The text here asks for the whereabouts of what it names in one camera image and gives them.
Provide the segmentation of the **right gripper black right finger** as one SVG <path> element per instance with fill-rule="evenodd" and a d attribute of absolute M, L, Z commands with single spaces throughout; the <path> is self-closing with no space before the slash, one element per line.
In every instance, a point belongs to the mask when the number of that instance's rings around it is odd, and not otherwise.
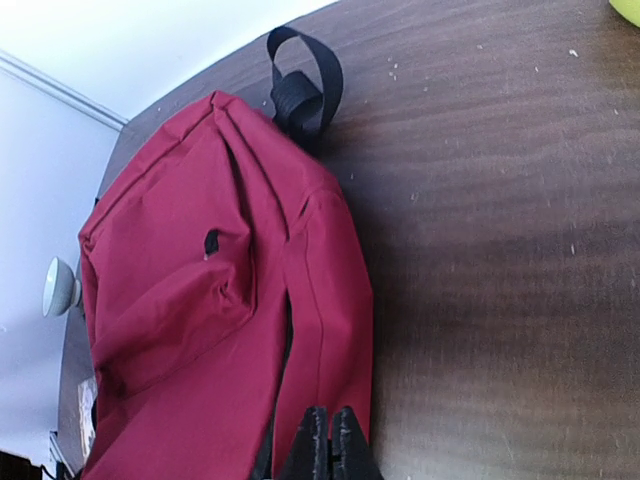
<path fill-rule="evenodd" d="M 368 441 L 350 407 L 333 416 L 333 478 L 383 480 Z"/>

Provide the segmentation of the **pale blue ceramic bowl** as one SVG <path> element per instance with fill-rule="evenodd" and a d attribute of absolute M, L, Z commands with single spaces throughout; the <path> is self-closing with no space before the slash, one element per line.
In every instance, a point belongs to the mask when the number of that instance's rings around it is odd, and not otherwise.
<path fill-rule="evenodd" d="M 42 295 L 42 313 L 45 318 L 59 317 L 81 303 L 82 286 L 71 267 L 54 257 L 47 269 Z"/>

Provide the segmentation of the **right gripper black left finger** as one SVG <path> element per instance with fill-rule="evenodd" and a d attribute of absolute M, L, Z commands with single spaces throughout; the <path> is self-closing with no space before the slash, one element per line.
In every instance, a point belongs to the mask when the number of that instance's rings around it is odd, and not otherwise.
<path fill-rule="evenodd" d="M 272 465 L 274 421 L 271 421 L 256 455 L 250 479 L 313 479 L 331 478 L 329 419 L 324 407 L 308 408 L 297 428 L 284 466 L 278 474 Z"/>

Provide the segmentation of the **red backpack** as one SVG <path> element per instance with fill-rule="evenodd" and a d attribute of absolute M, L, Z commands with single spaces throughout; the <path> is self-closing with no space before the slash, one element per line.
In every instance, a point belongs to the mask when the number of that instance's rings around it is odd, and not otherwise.
<path fill-rule="evenodd" d="M 274 421 L 279 473 L 310 407 L 369 444 L 373 292 L 338 180 L 307 152 L 343 72 L 272 73 L 275 113 L 221 91 L 146 142 L 79 235 L 97 380 L 86 479 L 250 479 Z"/>

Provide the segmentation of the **lime green bowl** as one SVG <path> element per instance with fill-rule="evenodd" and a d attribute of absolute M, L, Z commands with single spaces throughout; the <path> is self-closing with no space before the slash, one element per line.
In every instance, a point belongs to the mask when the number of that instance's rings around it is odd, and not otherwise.
<path fill-rule="evenodd" d="M 630 24 L 640 27 L 640 0 L 610 0 L 609 4 Z"/>

